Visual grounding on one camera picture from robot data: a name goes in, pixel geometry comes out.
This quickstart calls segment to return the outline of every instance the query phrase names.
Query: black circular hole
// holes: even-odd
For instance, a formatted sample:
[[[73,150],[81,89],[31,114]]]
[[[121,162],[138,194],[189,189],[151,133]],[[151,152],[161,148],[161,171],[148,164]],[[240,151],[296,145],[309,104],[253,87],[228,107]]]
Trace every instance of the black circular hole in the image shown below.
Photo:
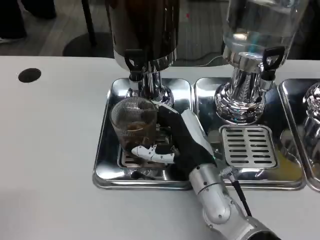
[[[27,68],[20,72],[18,79],[22,83],[32,83],[38,80],[41,76],[41,71],[37,68]]]

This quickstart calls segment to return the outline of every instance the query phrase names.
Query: metal tray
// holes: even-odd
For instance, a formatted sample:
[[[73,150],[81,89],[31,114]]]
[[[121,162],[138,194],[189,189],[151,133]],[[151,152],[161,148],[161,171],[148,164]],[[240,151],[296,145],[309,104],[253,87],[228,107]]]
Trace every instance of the metal tray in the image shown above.
[[[163,78],[162,84],[172,91],[175,110],[182,113],[185,109],[193,109],[192,88],[186,80]],[[136,164],[124,164],[126,159],[109,115],[112,107],[126,97],[129,88],[129,79],[121,78],[113,82],[107,95],[93,168],[93,183],[104,189],[190,189],[189,181],[176,169],[174,164],[168,166],[144,164],[142,167]]]
[[[318,82],[320,79],[287,79],[279,85],[278,90],[293,134],[290,146],[297,147],[308,186],[320,192],[320,163],[315,161],[308,151],[309,146],[304,131],[308,116],[302,101],[307,90]],[[288,150],[295,154],[295,149],[290,147]]]
[[[225,123],[216,114],[214,96],[216,90],[230,81],[226,77],[205,77],[194,85],[195,111],[208,135],[217,157],[224,159],[219,128]],[[266,107],[257,125],[267,126],[272,132],[272,141],[277,163],[274,167],[240,167],[238,179],[244,189],[299,190],[305,186],[300,160],[291,154],[286,145],[291,132],[276,87],[265,95]],[[230,182],[224,179],[227,186]]]

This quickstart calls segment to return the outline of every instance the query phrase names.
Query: drink dispenser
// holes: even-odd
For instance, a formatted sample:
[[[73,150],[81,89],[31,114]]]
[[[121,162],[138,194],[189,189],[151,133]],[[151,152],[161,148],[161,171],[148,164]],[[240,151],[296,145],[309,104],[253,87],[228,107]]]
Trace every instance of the drink dispenser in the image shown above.
[[[265,92],[286,60],[308,0],[230,0],[223,57],[234,66],[230,83],[215,95],[217,114],[232,124],[262,115]]]
[[[179,0],[106,0],[114,57],[130,71],[130,96],[171,105],[160,71],[176,60]]]

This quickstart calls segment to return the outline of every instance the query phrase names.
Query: robotic arm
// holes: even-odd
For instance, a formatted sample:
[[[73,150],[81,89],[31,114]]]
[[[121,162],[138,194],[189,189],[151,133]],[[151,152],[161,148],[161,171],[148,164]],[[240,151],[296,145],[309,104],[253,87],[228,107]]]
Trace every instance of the robotic arm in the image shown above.
[[[225,240],[280,240],[271,230],[250,216],[250,211],[249,215],[245,216],[237,202],[229,196],[213,150],[197,116],[190,109],[179,114],[162,103],[158,104],[157,108],[158,120],[171,128],[179,156],[174,153],[158,154],[157,146],[151,146],[150,149],[138,146],[132,149],[132,153],[144,158],[146,150],[149,153],[153,149],[149,157],[152,161],[174,162],[188,176],[203,206],[205,223],[213,231],[218,231]],[[231,182],[239,185],[231,171],[228,176]]]

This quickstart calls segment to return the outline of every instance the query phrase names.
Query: stainless steel drip tray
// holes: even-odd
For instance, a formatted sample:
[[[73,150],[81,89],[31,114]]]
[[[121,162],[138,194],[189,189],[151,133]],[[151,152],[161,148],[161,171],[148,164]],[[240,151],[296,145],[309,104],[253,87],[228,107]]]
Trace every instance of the stainless steel drip tray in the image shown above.
[[[174,109],[179,113],[192,109],[192,88],[186,80],[163,78],[162,84],[173,94]],[[112,107],[126,97],[130,87],[129,79],[121,78],[113,82],[108,93],[93,169],[93,183],[104,189],[190,189],[189,181],[174,164],[166,166],[145,162],[123,154],[109,115]],[[170,144],[168,129],[160,127],[157,132],[158,143]]]
[[[308,185],[320,192],[320,125],[307,116],[303,104],[307,90],[318,82],[320,79],[287,79],[278,90],[293,135],[288,139],[288,150],[293,153],[296,149],[292,146],[297,146]]]
[[[238,179],[244,189],[298,190],[303,188],[306,184],[303,170],[300,159],[297,157],[296,146],[288,143],[288,138],[290,139],[292,134],[276,87],[266,93],[266,107],[262,117],[255,123],[258,126],[225,127],[228,123],[216,114],[214,96],[216,90],[228,81],[230,78],[205,77],[199,79],[194,85],[195,111],[208,135],[216,158],[221,161],[227,160],[229,164],[238,167]],[[253,144],[255,139],[258,139],[257,141],[264,139],[263,146]],[[235,143],[244,146],[234,147]],[[288,151],[288,146],[296,150],[295,154]],[[237,150],[235,158],[229,158],[226,151],[231,153],[235,149]],[[257,155],[258,159],[249,159],[253,155]],[[230,186],[227,179],[225,182],[227,186]]]

